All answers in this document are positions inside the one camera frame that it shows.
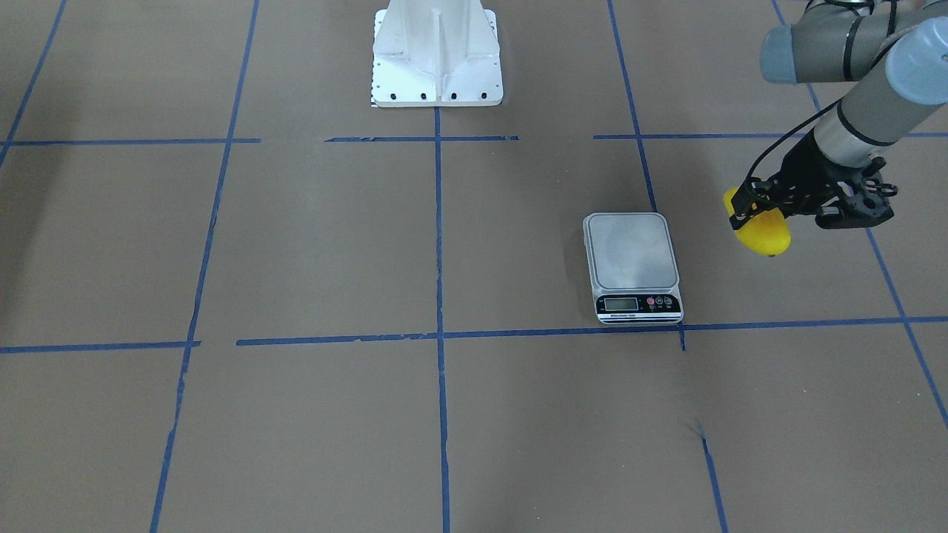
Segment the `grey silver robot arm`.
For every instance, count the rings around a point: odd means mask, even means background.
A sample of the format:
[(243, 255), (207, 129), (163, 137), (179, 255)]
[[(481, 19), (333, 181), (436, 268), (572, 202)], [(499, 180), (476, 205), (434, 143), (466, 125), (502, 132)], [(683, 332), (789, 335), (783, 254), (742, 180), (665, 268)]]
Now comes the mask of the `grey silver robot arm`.
[(946, 104), (946, 3), (885, 10), (878, 1), (810, 1), (772, 28), (761, 74), (776, 84), (850, 82), (769, 178), (748, 173), (726, 197), (740, 230), (758, 217), (812, 216), (823, 229), (876, 227), (898, 189), (881, 179), (883, 152)]

